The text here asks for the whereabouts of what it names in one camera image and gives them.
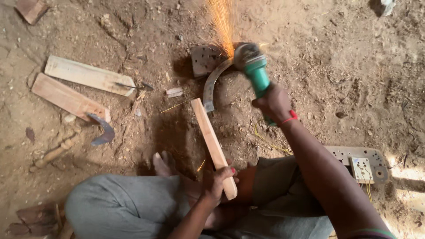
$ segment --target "green angle grinder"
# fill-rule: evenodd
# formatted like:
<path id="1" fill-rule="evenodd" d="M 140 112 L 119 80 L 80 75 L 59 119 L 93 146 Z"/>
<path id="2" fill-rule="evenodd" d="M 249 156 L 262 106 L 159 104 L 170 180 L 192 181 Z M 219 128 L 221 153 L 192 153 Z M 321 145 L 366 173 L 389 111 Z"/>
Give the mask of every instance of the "green angle grinder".
<path id="1" fill-rule="evenodd" d="M 267 65 L 266 57 L 260 52 L 257 44 L 243 43 L 236 48 L 233 64 L 238 70 L 245 73 L 250 80 L 257 99 L 263 97 L 270 85 L 270 80 L 264 69 Z M 269 125 L 276 125 L 276 123 L 266 115 L 264 115 L 264 120 Z"/>

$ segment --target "dirt floor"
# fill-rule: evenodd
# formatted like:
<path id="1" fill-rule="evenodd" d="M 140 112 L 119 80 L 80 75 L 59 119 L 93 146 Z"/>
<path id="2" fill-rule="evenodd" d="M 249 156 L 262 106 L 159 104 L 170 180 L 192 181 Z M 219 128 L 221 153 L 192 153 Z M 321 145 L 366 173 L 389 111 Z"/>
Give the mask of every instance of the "dirt floor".
<path id="1" fill-rule="evenodd" d="M 373 0 L 236 1 L 241 41 L 263 45 L 271 80 L 288 89 L 303 124 L 325 145 L 381 150 L 391 177 L 371 187 L 373 204 L 397 238 L 425 238 L 424 214 L 407 204 L 425 192 L 425 1 L 397 1 L 387 17 L 377 16 Z M 211 43 L 202 0 L 47 0 L 51 8 L 34 26 L 15 11 L 15 0 L 0 3 L 0 231 L 18 221 L 16 210 L 61 201 L 89 176 L 151 173 L 156 151 L 171 151 L 182 173 L 200 178 L 206 152 L 190 104 L 160 112 L 202 96 L 205 78 L 193 78 L 189 54 Z M 67 123 L 67 112 L 31 93 L 51 54 L 128 75 L 155 91 L 136 116 L 137 91 L 124 97 L 61 80 L 110 109 L 115 139 L 91 146 L 98 126 Z M 177 86 L 183 96 L 167 99 L 165 90 Z M 216 84 L 209 116 L 237 169 L 259 156 L 287 155 L 255 136 L 261 114 L 253 98 L 237 72 Z M 28 171 L 75 132 L 79 140 L 67 153 Z M 260 123 L 259 133 L 289 148 L 277 128 Z"/>

